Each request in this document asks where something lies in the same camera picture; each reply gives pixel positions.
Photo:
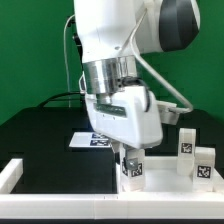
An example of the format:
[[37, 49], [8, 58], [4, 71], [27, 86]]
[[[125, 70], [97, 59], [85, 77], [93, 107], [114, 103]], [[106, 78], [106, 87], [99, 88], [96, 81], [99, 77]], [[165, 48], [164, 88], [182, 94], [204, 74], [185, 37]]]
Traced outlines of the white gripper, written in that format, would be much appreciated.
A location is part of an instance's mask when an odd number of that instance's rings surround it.
[[110, 138], [114, 153], [124, 148], [124, 165], [138, 168], [139, 149], [160, 145], [163, 124], [176, 125], [180, 114], [176, 104], [157, 101], [144, 81], [137, 77], [121, 80], [122, 91], [111, 96], [110, 104], [85, 92], [85, 103], [93, 130]]

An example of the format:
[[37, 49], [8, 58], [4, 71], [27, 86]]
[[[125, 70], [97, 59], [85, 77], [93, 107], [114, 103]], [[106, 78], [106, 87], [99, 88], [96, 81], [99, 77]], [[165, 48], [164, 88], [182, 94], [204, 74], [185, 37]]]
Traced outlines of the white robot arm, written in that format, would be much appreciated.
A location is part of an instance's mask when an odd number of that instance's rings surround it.
[[142, 55], [189, 46], [200, 29], [197, 1], [74, 0], [74, 9], [92, 128], [120, 142], [121, 162], [135, 170], [137, 151], [161, 143], [161, 125], [193, 110]]

